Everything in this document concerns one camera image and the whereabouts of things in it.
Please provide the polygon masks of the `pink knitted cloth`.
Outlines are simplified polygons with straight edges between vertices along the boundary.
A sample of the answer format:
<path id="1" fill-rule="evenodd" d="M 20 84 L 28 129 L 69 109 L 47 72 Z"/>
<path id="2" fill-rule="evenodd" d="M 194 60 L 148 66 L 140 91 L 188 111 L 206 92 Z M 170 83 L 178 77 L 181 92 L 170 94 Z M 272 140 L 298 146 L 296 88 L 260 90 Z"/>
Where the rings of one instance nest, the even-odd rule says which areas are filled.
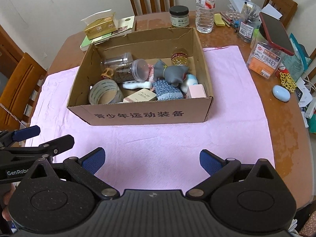
<path id="1" fill-rule="evenodd" d="M 147 81 L 149 82 L 154 82 L 154 66 L 151 64 L 148 64 L 149 68 L 149 75 Z"/>

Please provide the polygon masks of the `empty clear plastic jar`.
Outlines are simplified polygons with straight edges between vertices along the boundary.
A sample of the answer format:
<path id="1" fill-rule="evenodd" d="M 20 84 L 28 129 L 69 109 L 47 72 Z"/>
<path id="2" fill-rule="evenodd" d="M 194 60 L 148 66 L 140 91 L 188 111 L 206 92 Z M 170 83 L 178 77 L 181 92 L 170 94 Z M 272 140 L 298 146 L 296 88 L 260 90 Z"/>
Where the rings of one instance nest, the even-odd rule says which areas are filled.
<path id="1" fill-rule="evenodd" d="M 120 64 L 128 64 L 133 61 L 133 56 L 131 53 L 124 53 L 118 57 L 108 58 L 103 61 L 103 65 L 112 66 Z"/>

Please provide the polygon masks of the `wooden chair right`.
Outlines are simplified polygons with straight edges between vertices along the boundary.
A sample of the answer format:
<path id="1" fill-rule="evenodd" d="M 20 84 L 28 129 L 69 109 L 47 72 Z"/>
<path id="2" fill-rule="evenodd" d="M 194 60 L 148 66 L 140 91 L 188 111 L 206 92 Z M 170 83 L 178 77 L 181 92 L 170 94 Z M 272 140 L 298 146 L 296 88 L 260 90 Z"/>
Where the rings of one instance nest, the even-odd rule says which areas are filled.
<path id="1" fill-rule="evenodd" d="M 298 8 L 293 0 L 265 0 L 262 12 L 279 19 L 285 28 L 289 26 Z"/>

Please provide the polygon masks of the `black lid glass jar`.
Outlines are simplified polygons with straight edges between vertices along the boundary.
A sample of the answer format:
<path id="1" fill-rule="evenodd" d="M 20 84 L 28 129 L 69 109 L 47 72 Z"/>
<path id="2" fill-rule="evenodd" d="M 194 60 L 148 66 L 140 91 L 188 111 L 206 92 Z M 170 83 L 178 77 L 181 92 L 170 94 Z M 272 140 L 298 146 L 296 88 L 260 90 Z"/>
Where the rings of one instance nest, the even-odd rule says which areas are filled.
<path id="1" fill-rule="evenodd" d="M 189 26 L 189 8 L 183 5 L 175 5 L 169 9 L 170 21 L 173 27 Z"/>

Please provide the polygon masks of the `clear water bottle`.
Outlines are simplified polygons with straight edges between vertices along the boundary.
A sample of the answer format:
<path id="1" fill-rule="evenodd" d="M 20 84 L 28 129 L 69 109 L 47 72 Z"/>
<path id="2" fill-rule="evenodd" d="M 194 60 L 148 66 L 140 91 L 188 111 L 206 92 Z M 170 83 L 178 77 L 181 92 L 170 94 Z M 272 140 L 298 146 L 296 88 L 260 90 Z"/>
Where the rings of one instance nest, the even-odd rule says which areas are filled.
<path id="1" fill-rule="evenodd" d="M 216 0 L 196 0 L 196 29 L 202 34 L 211 33 L 214 26 Z"/>

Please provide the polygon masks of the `blue knitted cloth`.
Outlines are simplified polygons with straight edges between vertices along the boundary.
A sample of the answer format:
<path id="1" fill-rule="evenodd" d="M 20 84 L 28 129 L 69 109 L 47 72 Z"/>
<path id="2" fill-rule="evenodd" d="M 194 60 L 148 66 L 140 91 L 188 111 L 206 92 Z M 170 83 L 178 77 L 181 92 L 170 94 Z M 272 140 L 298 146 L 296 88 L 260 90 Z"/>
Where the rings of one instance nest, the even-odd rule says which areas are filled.
<path id="1" fill-rule="evenodd" d="M 153 88 L 158 101 L 180 100 L 184 98 L 181 90 L 167 83 L 166 80 L 153 82 Z"/>

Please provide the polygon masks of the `brown cardboard box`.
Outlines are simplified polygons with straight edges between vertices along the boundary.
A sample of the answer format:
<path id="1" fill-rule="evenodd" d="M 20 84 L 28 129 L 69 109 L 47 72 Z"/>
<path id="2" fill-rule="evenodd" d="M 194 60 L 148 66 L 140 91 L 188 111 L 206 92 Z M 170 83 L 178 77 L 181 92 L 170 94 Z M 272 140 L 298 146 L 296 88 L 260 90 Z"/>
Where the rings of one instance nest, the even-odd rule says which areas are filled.
<path id="1" fill-rule="evenodd" d="M 206 96 L 194 99 L 116 104 L 90 104 L 90 87 L 101 80 L 101 62 L 130 52 L 135 59 L 154 64 L 158 59 L 171 63 L 171 55 L 183 48 L 189 57 L 189 72 L 203 85 Z M 209 69 L 195 28 L 157 28 L 91 44 L 79 67 L 67 108 L 92 126 L 179 124 L 204 122 L 214 95 Z"/>

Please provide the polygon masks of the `gold tissue pack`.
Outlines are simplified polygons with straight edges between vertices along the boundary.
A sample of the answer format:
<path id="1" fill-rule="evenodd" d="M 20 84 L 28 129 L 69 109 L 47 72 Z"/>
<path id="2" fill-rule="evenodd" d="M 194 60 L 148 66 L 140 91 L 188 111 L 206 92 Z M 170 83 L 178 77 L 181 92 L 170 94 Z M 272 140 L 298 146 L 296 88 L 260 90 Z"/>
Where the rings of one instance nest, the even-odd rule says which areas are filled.
<path id="1" fill-rule="evenodd" d="M 115 32 L 118 30 L 116 12 L 112 9 L 96 12 L 81 20 L 86 24 L 84 33 L 88 40 Z"/>

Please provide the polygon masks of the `light blue white ball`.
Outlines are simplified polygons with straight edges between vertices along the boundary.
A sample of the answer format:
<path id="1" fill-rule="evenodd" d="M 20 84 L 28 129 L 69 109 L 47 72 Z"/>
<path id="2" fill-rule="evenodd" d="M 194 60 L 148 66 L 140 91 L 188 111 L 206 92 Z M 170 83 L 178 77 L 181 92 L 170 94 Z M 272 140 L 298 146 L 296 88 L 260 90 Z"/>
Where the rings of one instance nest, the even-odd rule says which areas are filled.
<path id="1" fill-rule="evenodd" d="M 192 74 L 187 74 L 185 79 L 183 80 L 183 83 L 180 86 L 180 89 L 183 93 L 186 94 L 189 86 L 193 86 L 197 84 L 198 84 L 198 80 L 196 76 Z"/>

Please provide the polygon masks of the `gold ornament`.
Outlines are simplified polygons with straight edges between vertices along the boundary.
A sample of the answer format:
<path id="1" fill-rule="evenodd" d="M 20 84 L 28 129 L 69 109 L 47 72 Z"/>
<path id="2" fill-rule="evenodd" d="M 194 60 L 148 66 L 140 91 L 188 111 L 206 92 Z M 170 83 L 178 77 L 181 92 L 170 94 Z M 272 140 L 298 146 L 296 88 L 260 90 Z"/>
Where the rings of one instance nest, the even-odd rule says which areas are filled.
<path id="1" fill-rule="evenodd" d="M 287 89 L 290 93 L 294 93 L 297 87 L 295 81 L 289 73 L 280 73 L 281 86 Z"/>

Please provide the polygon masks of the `clear pen holder jar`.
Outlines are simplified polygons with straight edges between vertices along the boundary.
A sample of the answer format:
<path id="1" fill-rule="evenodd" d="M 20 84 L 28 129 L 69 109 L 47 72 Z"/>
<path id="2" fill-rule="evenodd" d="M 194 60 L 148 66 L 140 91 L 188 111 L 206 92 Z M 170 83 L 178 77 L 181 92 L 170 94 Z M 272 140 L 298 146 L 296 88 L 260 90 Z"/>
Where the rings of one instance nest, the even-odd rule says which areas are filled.
<path id="1" fill-rule="evenodd" d="M 246 43 L 251 43 L 254 31 L 260 27 L 260 12 L 261 8 L 256 4 L 248 1 L 244 2 L 237 35 Z"/>

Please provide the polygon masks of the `clear jar brown contents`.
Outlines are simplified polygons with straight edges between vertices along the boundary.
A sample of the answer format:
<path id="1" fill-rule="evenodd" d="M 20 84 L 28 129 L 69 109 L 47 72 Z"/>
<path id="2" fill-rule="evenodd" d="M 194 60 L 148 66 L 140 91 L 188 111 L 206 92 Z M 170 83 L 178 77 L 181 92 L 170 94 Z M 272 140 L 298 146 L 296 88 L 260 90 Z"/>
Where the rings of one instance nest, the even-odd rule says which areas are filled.
<path id="1" fill-rule="evenodd" d="M 127 81 L 146 81 L 150 74 L 148 64 L 143 59 L 136 59 L 127 64 L 112 67 L 114 71 L 113 80 L 117 83 Z"/>

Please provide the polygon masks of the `white plastic bottle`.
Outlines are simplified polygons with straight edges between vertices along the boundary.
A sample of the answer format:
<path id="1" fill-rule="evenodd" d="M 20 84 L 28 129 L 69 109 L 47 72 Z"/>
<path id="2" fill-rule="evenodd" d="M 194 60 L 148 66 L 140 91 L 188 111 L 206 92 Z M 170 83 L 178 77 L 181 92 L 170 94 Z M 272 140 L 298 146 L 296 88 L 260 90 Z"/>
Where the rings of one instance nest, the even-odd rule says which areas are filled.
<path id="1" fill-rule="evenodd" d="M 153 84 L 149 81 L 127 81 L 122 83 L 124 89 L 151 89 Z"/>

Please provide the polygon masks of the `grey plush toy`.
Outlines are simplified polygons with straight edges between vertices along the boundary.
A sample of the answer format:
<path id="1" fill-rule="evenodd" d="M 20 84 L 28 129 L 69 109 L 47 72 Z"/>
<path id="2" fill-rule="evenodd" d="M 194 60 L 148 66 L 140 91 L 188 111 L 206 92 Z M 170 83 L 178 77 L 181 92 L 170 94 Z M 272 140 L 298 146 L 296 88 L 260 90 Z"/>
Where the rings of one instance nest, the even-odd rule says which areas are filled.
<path id="1" fill-rule="evenodd" d="M 184 82 L 188 70 L 186 65 L 167 66 L 159 59 L 154 64 L 154 81 L 164 79 L 168 84 L 177 87 Z"/>

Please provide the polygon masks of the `red smartphone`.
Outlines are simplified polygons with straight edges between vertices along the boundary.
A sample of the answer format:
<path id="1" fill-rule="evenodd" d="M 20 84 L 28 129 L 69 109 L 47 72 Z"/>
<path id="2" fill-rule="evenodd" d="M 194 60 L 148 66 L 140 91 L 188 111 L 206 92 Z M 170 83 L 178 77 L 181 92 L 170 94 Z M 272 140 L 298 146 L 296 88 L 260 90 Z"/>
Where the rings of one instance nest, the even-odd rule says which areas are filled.
<path id="1" fill-rule="evenodd" d="M 274 49 L 293 56 L 294 49 L 284 25 L 278 19 L 263 12 L 259 13 L 259 17 L 261 20 L 259 32 L 268 41 L 268 44 Z"/>

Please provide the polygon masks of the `teal packet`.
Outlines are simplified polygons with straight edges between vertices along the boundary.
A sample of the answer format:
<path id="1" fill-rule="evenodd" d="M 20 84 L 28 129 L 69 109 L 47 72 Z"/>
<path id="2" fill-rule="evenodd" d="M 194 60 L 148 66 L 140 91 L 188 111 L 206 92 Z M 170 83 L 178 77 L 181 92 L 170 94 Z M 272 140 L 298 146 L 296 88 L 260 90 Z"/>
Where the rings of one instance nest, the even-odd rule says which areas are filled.
<path id="1" fill-rule="evenodd" d="M 308 57 L 305 47 L 298 43 L 292 33 L 290 34 L 289 39 L 294 50 L 294 55 L 285 55 L 282 63 L 289 71 L 293 80 L 297 82 L 302 74 L 308 69 L 311 59 Z"/>

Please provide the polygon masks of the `jar of gold beads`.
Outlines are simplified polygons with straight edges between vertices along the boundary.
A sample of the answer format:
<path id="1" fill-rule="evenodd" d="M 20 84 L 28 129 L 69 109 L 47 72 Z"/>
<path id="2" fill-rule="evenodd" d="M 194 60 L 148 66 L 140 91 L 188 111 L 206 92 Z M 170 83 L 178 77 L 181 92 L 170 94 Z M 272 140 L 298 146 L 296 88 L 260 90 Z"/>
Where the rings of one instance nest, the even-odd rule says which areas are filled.
<path id="1" fill-rule="evenodd" d="M 187 50 L 184 48 L 175 48 L 171 55 L 171 63 L 172 65 L 179 66 L 188 64 L 188 55 Z"/>

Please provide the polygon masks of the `yellow sticky notes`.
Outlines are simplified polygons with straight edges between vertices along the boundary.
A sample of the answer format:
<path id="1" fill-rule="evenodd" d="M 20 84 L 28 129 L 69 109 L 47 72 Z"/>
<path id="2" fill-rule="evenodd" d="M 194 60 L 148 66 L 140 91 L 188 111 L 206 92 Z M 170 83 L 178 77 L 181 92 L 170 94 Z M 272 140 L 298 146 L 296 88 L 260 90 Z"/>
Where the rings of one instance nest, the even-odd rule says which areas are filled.
<path id="1" fill-rule="evenodd" d="M 220 13 L 214 14 L 214 22 L 215 22 L 215 25 L 217 25 L 217 26 L 225 26 L 226 25 L 225 22 L 223 21 Z"/>

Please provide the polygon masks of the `pink cosmetics box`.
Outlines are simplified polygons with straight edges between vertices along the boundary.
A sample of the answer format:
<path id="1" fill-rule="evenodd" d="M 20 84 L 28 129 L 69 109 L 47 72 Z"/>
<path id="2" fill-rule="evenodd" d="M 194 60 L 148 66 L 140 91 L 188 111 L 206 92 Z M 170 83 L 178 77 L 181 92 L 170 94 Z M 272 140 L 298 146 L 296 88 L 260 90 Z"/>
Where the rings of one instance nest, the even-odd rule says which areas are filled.
<path id="1" fill-rule="evenodd" d="M 202 84 L 188 86 L 186 97 L 188 99 L 206 98 L 206 92 Z"/>

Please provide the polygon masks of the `thick green white book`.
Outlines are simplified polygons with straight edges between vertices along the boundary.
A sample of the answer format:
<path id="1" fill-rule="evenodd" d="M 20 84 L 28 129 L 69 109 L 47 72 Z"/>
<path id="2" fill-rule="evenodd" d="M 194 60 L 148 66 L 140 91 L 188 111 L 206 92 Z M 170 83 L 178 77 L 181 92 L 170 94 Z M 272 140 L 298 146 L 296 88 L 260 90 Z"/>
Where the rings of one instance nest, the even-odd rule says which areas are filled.
<path id="1" fill-rule="evenodd" d="M 80 50 L 87 51 L 90 44 L 100 44 L 102 42 L 109 40 L 110 38 L 130 34 L 134 30 L 135 30 L 135 16 L 122 18 L 118 21 L 118 30 L 112 33 L 108 33 L 91 40 L 89 40 L 88 37 L 85 36 L 84 40 L 82 41 L 80 45 Z"/>

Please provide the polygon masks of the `wooden chair left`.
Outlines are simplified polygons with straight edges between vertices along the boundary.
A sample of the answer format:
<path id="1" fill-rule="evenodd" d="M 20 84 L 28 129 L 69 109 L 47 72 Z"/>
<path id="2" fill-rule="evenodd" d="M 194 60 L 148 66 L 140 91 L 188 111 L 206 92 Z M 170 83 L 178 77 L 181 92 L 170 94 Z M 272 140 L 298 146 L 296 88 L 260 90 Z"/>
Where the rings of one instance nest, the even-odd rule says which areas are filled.
<path id="1" fill-rule="evenodd" d="M 18 130 L 31 122 L 36 102 L 32 95 L 41 89 L 45 70 L 28 53 L 24 53 L 1 94 L 1 130 Z"/>

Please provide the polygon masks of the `wooden toy car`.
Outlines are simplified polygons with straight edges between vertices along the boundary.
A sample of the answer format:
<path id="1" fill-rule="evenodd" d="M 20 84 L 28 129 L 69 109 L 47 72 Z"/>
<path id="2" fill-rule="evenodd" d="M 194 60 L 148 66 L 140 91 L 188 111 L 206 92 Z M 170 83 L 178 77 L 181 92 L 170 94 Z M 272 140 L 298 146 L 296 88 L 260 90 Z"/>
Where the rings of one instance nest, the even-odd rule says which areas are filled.
<path id="1" fill-rule="evenodd" d="M 114 78 L 114 70 L 111 67 L 105 68 L 104 71 L 101 74 L 101 77 L 103 79 L 111 79 L 111 80 L 113 80 L 113 78 Z"/>

